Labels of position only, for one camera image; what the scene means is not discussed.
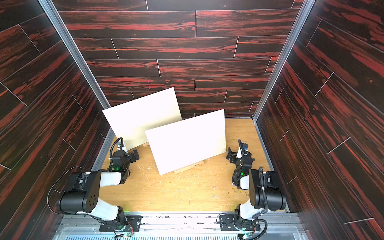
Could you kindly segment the white wooden board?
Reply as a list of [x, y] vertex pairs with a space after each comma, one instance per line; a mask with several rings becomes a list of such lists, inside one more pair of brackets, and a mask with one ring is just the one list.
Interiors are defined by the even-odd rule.
[[174, 88], [111, 107], [103, 114], [127, 150], [148, 142], [145, 131], [182, 120]]
[[218, 110], [146, 131], [159, 174], [223, 154], [225, 110]]

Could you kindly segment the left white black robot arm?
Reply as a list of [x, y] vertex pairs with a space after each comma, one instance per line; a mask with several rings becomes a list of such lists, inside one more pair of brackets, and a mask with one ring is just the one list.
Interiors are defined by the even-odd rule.
[[141, 217], [126, 217], [121, 206], [111, 205], [102, 200], [100, 188], [122, 185], [131, 172], [130, 164], [139, 160], [137, 150], [128, 153], [118, 150], [112, 154], [108, 170], [71, 174], [57, 206], [60, 211], [71, 215], [89, 215], [97, 219], [102, 232], [137, 232]]

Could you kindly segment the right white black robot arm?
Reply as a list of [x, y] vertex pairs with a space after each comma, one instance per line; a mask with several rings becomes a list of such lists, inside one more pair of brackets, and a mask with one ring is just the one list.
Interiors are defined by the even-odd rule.
[[228, 149], [226, 159], [236, 166], [232, 184], [240, 190], [248, 190], [249, 200], [238, 205], [232, 214], [220, 217], [222, 230], [233, 228], [238, 231], [258, 231], [260, 216], [286, 207], [287, 201], [279, 176], [274, 171], [265, 172], [262, 167], [253, 169], [255, 159], [247, 145], [240, 146], [237, 152]]

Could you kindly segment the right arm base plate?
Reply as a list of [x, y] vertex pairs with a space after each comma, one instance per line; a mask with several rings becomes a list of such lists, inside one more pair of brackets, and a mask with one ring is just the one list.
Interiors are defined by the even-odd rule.
[[219, 214], [216, 219], [221, 231], [259, 231], [260, 225], [252, 220], [245, 220], [235, 214]]

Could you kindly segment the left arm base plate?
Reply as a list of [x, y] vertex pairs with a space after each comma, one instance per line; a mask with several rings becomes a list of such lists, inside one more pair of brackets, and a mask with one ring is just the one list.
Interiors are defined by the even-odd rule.
[[142, 223], [142, 216], [127, 215], [125, 220], [118, 221], [102, 221], [99, 231], [100, 232], [138, 232]]

